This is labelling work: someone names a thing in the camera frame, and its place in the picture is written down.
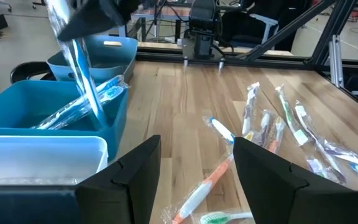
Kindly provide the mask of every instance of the concrete floor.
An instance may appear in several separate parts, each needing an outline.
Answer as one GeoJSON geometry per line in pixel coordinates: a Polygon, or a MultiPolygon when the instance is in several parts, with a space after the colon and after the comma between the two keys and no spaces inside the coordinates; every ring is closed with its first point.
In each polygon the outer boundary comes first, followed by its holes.
{"type": "MultiPolygon", "coordinates": [[[[18,64],[29,61],[45,61],[58,52],[59,48],[43,6],[32,8],[30,0],[10,0],[12,12],[3,6],[0,13],[6,15],[9,27],[0,40],[0,92],[9,85],[10,71],[18,64]]],[[[318,16],[299,29],[292,53],[310,56],[324,29],[327,16],[318,16]]],[[[173,35],[174,24],[163,22],[160,35],[173,35]]],[[[358,22],[348,22],[341,34],[342,57],[358,59],[358,22]]]]}

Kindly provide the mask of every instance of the white plastic bin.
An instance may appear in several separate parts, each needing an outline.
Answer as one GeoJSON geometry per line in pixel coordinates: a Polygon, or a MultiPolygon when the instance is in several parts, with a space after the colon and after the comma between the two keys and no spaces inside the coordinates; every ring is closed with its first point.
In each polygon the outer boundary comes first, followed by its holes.
{"type": "Polygon", "coordinates": [[[75,185],[107,167],[96,136],[0,136],[0,185],[75,185]]]}

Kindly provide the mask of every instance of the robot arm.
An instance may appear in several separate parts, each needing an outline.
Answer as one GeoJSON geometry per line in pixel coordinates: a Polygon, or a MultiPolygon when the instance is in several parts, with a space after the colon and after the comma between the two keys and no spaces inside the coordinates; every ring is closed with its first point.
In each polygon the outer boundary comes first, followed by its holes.
{"type": "MultiPolygon", "coordinates": [[[[148,9],[158,0],[87,0],[70,18],[69,23],[58,35],[61,41],[104,32],[123,26],[131,19],[131,13],[141,5],[148,9]]],[[[71,5],[76,8],[75,0],[71,5]]]]}

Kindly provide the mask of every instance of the green toothbrush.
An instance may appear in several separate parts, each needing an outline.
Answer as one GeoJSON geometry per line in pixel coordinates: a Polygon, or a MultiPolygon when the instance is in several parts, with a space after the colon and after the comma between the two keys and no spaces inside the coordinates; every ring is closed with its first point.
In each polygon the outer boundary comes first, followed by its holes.
{"type": "Polygon", "coordinates": [[[231,220],[241,219],[241,218],[253,218],[251,212],[242,212],[237,214],[230,214],[224,212],[211,212],[209,214],[203,215],[200,218],[201,224],[226,224],[231,220]]]}

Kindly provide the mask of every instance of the teal plastic bin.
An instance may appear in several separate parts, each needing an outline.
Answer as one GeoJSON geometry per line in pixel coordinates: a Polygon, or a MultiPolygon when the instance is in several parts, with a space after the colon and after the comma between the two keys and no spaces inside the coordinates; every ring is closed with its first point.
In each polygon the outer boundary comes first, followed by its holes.
{"type": "MultiPolygon", "coordinates": [[[[124,75],[126,83],[131,79],[135,68],[137,40],[127,37],[92,35],[85,38],[91,68],[89,72],[96,83],[102,83],[117,75],[124,75]]],[[[73,81],[71,67],[62,52],[47,60],[57,81],[73,81]]]]}
{"type": "Polygon", "coordinates": [[[90,116],[59,130],[29,129],[79,96],[73,82],[17,82],[0,94],[0,135],[99,136],[108,144],[109,161],[114,159],[126,122],[127,90],[103,107],[107,129],[96,130],[90,116]]]}

